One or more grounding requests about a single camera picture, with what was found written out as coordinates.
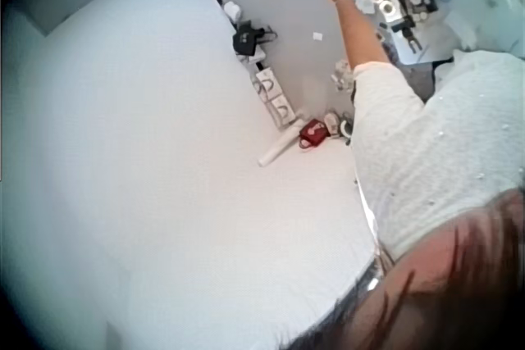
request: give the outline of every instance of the person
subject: person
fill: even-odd
[[[523,62],[457,51],[425,105],[354,0],[332,1],[356,81],[356,171],[393,265],[354,310],[285,348],[519,347]]]

